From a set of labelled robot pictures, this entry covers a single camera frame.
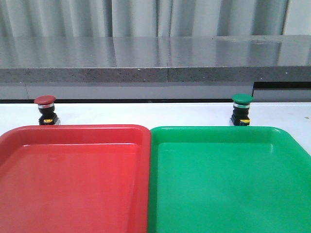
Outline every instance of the curtain fold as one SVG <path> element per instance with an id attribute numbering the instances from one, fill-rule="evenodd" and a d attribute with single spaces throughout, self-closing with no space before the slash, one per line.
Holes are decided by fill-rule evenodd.
<path id="1" fill-rule="evenodd" d="M 0 0 L 0 36 L 311 34 L 310 0 Z"/>

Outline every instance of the red button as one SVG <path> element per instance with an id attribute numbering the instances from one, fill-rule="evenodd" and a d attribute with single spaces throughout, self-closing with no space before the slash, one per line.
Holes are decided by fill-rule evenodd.
<path id="1" fill-rule="evenodd" d="M 53 103 L 56 100 L 55 96 L 47 95 L 47 96 L 40 96 L 35 99 L 35 103 L 39 105 L 47 105 Z"/>

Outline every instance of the speckled stone countertop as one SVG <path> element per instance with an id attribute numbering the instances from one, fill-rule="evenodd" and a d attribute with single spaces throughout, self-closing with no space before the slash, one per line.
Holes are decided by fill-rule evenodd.
<path id="1" fill-rule="evenodd" d="M 311 81 L 311 36 L 0 37 L 0 83 Z"/>

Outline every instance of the white surface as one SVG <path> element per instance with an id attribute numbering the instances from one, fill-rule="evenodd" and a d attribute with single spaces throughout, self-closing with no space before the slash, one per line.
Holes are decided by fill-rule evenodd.
<path id="1" fill-rule="evenodd" d="M 232 103 L 73 103 L 56 104 L 62 125 L 138 124 L 157 126 L 227 126 Z M 35 104 L 0 104 L 0 135 L 24 125 L 37 125 Z M 311 154 L 311 103 L 252 103 L 252 126 L 286 130 Z"/>

